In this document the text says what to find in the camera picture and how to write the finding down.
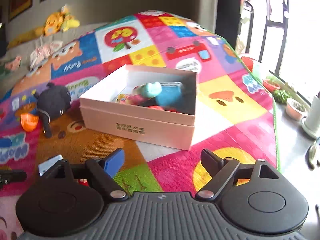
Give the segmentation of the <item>orange plastic hat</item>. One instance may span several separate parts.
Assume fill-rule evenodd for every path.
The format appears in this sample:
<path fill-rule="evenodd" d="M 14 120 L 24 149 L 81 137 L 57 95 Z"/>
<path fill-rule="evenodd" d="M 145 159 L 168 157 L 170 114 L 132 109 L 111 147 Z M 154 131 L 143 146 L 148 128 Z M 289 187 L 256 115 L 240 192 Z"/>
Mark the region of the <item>orange plastic hat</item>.
<path fill-rule="evenodd" d="M 26 132 L 32 132 L 39 123 L 39 117 L 30 113 L 23 113 L 20 115 L 20 122 Z"/>

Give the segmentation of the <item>black plush toy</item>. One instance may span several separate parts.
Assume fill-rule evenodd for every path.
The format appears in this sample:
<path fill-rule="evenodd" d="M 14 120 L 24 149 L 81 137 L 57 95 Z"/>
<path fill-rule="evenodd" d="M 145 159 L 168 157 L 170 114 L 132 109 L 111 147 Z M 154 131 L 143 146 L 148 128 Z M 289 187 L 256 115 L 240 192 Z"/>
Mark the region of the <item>black plush toy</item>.
<path fill-rule="evenodd" d="M 35 92 L 37 113 L 43 125 L 44 136 L 50 138 L 52 131 L 50 122 L 65 114 L 71 108 L 71 95 L 67 87 L 47 83 L 47 89 Z"/>

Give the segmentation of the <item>pink small figurine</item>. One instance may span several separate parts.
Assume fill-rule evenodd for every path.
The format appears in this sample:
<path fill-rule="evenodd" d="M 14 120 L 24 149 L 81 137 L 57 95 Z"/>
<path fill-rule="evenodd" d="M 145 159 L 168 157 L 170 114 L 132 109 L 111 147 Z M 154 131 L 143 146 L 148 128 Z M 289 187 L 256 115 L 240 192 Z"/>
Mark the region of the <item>pink small figurine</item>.
<path fill-rule="evenodd" d="M 125 105 L 140 105 L 158 96 L 162 92 L 162 85 L 159 82 L 145 83 L 136 86 L 131 94 L 119 94 L 115 102 Z"/>

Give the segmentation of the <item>red dress doll figurine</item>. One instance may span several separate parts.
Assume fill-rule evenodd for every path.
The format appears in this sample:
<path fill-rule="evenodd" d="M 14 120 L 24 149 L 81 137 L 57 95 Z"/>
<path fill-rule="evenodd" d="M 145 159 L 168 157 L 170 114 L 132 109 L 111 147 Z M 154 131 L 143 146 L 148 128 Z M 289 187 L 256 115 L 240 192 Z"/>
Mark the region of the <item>red dress doll figurine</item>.
<path fill-rule="evenodd" d="M 178 111 L 175 108 L 172 107 L 162 107 L 159 105 L 152 105 L 152 106 L 147 106 L 149 109 L 155 109 L 155 110 L 160 110 L 160 111 L 169 111 L 169 112 L 174 112 L 177 113 Z"/>

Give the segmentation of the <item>colourful cartoon play mat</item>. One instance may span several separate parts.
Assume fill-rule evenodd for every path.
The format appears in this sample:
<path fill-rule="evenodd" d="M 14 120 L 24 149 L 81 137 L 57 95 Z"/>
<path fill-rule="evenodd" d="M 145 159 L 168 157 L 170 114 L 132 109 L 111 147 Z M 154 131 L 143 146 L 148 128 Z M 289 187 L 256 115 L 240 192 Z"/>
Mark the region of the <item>colourful cartoon play mat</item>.
<path fill-rule="evenodd" d="M 27 175 L 1 189 L 1 239 L 23 232 L 16 202 L 58 155 L 123 149 L 115 180 L 127 193 L 195 193 L 210 179 L 204 148 L 278 166 L 271 94 L 197 23 L 145 11 L 55 39 L 63 47 L 32 71 L 1 71 L 1 169 Z"/>

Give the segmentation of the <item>pink small flower pot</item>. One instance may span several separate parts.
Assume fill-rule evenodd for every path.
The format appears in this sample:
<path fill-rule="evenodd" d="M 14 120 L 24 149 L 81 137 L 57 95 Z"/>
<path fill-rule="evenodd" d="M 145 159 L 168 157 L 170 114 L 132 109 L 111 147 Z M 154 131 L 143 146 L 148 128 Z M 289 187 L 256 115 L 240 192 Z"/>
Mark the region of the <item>pink small flower pot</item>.
<path fill-rule="evenodd" d="M 296 121 L 300 121 L 303 117 L 307 116 L 306 108 L 293 98 L 287 99 L 285 112 L 290 118 Z"/>

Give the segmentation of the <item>red flower pot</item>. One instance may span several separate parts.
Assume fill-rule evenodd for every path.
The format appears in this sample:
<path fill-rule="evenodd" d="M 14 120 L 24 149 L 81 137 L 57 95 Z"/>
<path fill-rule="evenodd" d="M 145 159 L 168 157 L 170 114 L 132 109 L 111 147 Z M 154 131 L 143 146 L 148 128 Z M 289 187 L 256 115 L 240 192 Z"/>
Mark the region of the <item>red flower pot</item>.
<path fill-rule="evenodd" d="M 263 86 L 271 93 L 280 89 L 280 85 L 270 79 L 263 79 Z"/>

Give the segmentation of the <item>white potted palm plant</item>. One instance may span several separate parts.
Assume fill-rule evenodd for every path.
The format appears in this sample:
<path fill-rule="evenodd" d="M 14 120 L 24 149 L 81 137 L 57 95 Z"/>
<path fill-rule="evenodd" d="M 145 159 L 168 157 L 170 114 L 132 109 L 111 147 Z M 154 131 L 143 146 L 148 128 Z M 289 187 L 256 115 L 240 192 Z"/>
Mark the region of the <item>white potted palm plant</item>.
<path fill-rule="evenodd" d="M 302 129 L 313 139 L 319 138 L 320 124 L 320 100 L 318 96 L 313 97 L 310 111 L 307 116 L 302 119 Z"/>

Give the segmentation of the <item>pink small plush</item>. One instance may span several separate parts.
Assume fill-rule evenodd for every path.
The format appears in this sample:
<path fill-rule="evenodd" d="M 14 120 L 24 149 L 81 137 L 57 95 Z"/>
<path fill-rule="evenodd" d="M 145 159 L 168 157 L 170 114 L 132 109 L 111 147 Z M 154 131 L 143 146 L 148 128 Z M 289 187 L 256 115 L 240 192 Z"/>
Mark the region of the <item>pink small plush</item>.
<path fill-rule="evenodd" d="M 21 56 L 16 56 L 12 61 L 7 62 L 4 65 L 5 69 L 15 72 L 20 67 L 21 59 L 22 59 Z"/>

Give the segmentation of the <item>white pink crumpled cloth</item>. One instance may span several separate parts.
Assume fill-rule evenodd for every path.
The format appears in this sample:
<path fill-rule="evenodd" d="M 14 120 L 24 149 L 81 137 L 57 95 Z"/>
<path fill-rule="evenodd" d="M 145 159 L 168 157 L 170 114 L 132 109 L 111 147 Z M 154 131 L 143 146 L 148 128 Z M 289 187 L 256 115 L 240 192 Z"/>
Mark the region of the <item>white pink crumpled cloth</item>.
<path fill-rule="evenodd" d="M 30 66 L 29 69 L 33 70 L 38 66 L 43 60 L 48 59 L 50 55 L 57 52 L 62 48 L 62 41 L 52 41 L 47 44 L 43 44 L 36 48 L 30 55 Z"/>

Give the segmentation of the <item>yellow green plush toy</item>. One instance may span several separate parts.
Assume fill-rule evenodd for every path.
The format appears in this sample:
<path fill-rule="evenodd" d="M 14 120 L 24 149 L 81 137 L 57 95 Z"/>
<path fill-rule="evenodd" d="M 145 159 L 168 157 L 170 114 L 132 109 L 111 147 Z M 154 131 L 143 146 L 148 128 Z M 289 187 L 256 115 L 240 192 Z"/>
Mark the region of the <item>yellow green plush toy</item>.
<path fill-rule="evenodd" d="M 64 5 L 60 12 L 63 16 L 63 22 L 60 27 L 62 32 L 66 32 L 69 29 L 78 28 L 80 26 L 80 21 L 74 18 L 67 5 Z"/>

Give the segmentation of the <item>yellow duck plush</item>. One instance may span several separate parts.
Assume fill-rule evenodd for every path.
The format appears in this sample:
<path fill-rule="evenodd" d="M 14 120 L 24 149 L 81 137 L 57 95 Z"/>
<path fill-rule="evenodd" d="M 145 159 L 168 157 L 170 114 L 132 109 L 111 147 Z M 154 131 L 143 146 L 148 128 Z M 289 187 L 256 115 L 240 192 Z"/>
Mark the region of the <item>yellow duck plush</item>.
<path fill-rule="evenodd" d="M 50 36 L 57 33 L 60 30 L 60 27 L 63 23 L 63 16 L 59 12 L 51 14 L 44 25 L 44 35 Z"/>

